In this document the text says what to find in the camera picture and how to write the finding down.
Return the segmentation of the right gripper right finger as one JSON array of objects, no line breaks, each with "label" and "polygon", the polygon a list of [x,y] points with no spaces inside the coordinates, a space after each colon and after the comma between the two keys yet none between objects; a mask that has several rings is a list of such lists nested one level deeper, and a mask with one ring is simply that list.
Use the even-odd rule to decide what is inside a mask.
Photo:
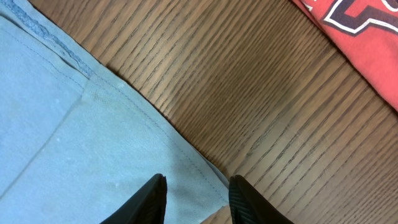
[{"label": "right gripper right finger", "polygon": [[230,178],[228,197],[233,224],[293,224],[241,175]]}]

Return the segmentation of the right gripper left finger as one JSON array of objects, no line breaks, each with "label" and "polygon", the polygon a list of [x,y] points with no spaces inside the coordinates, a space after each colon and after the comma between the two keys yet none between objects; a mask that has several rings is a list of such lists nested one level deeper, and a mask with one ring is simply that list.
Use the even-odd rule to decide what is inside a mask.
[{"label": "right gripper left finger", "polygon": [[166,206],[167,179],[155,174],[101,224],[163,224]]}]

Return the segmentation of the light blue printed t-shirt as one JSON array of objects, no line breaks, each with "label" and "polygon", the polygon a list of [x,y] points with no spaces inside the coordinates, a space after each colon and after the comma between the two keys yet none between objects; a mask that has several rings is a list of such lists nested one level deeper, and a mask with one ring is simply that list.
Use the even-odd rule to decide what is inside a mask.
[{"label": "light blue printed t-shirt", "polygon": [[1,222],[100,223],[153,175],[166,223],[201,223],[227,181],[135,89],[27,1],[1,2]]}]

